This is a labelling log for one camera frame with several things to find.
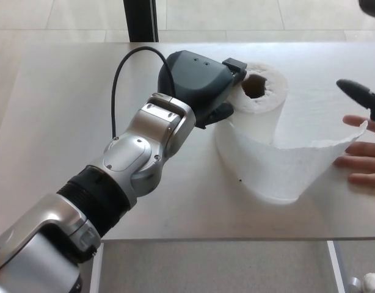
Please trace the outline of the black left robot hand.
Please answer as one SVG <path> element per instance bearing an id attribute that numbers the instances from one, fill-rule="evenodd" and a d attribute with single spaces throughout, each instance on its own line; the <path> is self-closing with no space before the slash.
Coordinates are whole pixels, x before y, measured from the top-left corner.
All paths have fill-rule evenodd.
<path id="1" fill-rule="evenodd" d="M 247 64 L 228 58 L 217 62 L 187 50 L 166 58 L 158 74 L 158 92 L 187 104 L 194 112 L 195 126 L 206 126 L 222 121 L 234 113 L 226 102 L 231 90 L 247 74 Z"/>

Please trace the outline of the person's bare hand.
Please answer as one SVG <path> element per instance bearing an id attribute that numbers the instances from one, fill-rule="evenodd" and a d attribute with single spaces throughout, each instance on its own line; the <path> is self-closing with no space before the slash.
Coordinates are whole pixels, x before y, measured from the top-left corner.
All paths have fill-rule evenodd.
<path id="1" fill-rule="evenodd" d="M 348 176 L 349 183 L 375 187 L 375 143 L 354 142 L 333 164 L 351 171 Z"/>

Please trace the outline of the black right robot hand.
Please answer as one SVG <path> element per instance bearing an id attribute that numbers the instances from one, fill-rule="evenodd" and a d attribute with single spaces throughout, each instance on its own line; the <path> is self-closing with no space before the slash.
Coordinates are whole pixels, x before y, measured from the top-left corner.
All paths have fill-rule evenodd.
<path id="1" fill-rule="evenodd" d="M 375 18 L 375 0 L 359 0 L 359 7 L 365 14 Z M 375 93 L 372 90 L 349 79 L 339 79 L 336 85 L 350 99 L 368 109 L 370 111 L 370 119 L 375 121 Z"/>

